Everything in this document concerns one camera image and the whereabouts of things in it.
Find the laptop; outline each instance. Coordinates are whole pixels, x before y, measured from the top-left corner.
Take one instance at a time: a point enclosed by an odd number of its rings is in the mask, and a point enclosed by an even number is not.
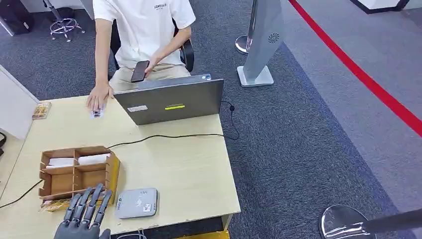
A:
[[[138,89],[114,94],[137,125],[220,112],[224,80],[210,74],[143,81]]]

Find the black chair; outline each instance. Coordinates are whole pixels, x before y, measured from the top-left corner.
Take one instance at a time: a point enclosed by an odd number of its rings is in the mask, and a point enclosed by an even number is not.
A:
[[[179,32],[179,29],[177,28],[176,22],[174,20],[173,20],[173,24],[175,27],[175,30],[174,30],[174,36],[175,36]],[[120,42],[120,37],[119,37],[118,29],[117,29],[117,23],[116,23],[116,20],[114,20],[112,31],[111,31],[110,48],[111,48],[111,51],[113,52],[116,69],[119,69],[119,65],[116,61],[115,56],[120,46],[121,46],[121,42]],[[186,69],[189,72],[191,72],[194,68],[194,59],[195,59],[194,49],[192,47],[191,41],[188,39],[185,43],[183,43],[180,50],[181,50],[180,59],[186,65]]]

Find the robotic hand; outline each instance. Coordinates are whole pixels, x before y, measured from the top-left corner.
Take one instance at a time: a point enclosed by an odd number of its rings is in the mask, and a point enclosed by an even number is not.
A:
[[[76,194],[70,201],[70,205],[67,208],[63,222],[57,228],[54,239],[109,239],[110,229],[104,230],[100,236],[100,225],[103,221],[104,213],[106,212],[108,201],[111,197],[111,191],[108,190],[104,195],[103,202],[98,209],[97,215],[95,216],[94,222],[90,227],[91,220],[95,213],[96,204],[103,185],[100,183],[94,190],[91,201],[88,205],[87,211],[85,212],[88,197],[90,196],[93,189],[89,187],[83,196]]]

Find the wooden desk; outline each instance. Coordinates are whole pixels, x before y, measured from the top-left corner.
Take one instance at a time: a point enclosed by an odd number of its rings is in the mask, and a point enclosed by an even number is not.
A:
[[[3,146],[4,154],[0,156],[0,199],[24,142],[7,133],[6,136],[7,141]]]
[[[18,198],[39,178],[42,151],[134,141],[154,134],[222,133],[218,115],[136,126],[112,100],[104,117],[91,119],[86,97],[53,100],[47,119],[32,124],[0,205]],[[218,136],[152,138],[112,149],[121,160],[117,193],[155,187],[158,211],[153,217],[119,220],[109,206],[102,228],[113,234],[221,217],[227,228],[240,212],[224,139]],[[0,239],[52,238],[64,211],[38,212],[37,189],[0,209]]]

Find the stanchion base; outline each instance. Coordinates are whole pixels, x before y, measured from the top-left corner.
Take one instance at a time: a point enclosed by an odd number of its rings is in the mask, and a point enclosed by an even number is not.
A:
[[[236,50],[244,55],[248,54],[246,50],[246,44],[248,42],[248,36],[240,36],[236,39],[234,45],[236,46]]]
[[[254,81],[246,80],[245,73],[243,72],[243,66],[237,67],[237,74],[239,75],[242,87],[268,86],[274,84],[273,76],[271,76],[268,66],[265,66],[264,69],[262,69],[261,73]]]
[[[362,223],[367,220],[363,214],[354,208],[346,205],[333,205],[322,214],[319,220],[319,232],[323,239],[376,239],[375,235],[359,235],[358,230],[354,230],[354,232],[352,230],[333,231],[346,225]]]

